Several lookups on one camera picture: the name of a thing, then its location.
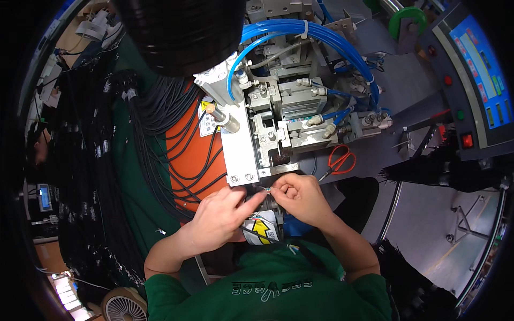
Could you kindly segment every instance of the hand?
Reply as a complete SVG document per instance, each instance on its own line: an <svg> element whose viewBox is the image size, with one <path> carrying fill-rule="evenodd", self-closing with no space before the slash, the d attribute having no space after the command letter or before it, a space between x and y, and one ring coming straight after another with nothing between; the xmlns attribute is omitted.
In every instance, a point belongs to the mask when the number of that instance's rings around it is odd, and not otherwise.
<svg viewBox="0 0 514 321"><path fill-rule="evenodd" d="M314 176L283 175L273 183L271 194L289 214L319 229L334 216Z"/></svg>
<svg viewBox="0 0 514 321"><path fill-rule="evenodd" d="M188 241L193 256L214 251L227 243L264 201L266 192L261 191L241 204L245 196L244 187L227 186L201 201L193 220L179 230Z"/></svg>

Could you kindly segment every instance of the black cable spool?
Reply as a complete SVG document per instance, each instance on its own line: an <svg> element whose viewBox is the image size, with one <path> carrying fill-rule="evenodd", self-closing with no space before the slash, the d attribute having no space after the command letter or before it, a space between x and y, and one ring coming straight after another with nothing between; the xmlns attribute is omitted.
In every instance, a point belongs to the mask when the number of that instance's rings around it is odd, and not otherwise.
<svg viewBox="0 0 514 321"><path fill-rule="evenodd" d="M244 0L116 0L127 33L148 66L166 76L208 70L241 40Z"/></svg>

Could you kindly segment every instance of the forearm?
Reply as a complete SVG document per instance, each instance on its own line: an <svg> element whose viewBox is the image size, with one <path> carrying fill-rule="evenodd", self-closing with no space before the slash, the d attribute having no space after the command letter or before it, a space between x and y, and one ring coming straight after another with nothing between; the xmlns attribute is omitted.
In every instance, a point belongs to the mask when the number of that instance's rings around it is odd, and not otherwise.
<svg viewBox="0 0 514 321"><path fill-rule="evenodd" d="M178 278L182 262L199 253L188 241L186 230L181 228L175 234L164 238L152 246L144 261L146 279L154 274L170 274Z"/></svg>
<svg viewBox="0 0 514 321"><path fill-rule="evenodd" d="M352 282L365 274L380 274L378 258L368 241L334 213L325 217L319 229L341 262L348 281Z"/></svg>

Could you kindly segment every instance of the black hair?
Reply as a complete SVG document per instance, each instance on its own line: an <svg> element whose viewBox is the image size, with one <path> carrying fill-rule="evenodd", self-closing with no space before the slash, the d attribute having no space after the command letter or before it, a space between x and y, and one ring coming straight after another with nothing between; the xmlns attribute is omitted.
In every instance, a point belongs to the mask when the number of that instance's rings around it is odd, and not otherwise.
<svg viewBox="0 0 514 321"><path fill-rule="evenodd" d="M39 137L45 129L45 126L42 125L43 124L39 122L34 122L32 125L30 125L29 132L27 133L27 144L25 146L25 156L27 158L27 163L36 169L38 168L38 164L35 162L36 152L34 145L39 141Z"/></svg>

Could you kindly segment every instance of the red button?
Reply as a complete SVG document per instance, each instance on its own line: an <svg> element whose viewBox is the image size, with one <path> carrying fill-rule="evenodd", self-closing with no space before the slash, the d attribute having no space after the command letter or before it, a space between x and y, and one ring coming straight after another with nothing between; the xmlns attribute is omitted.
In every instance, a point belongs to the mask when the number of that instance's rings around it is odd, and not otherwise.
<svg viewBox="0 0 514 321"><path fill-rule="evenodd" d="M462 135L462 147L463 148L472 148L473 147L473 138L471 134Z"/></svg>
<svg viewBox="0 0 514 321"><path fill-rule="evenodd" d="M450 76L448 76L448 75L446 75L446 76L445 76L445 84L446 84L447 86L451 86L451 84L452 84L451 77L450 77Z"/></svg>

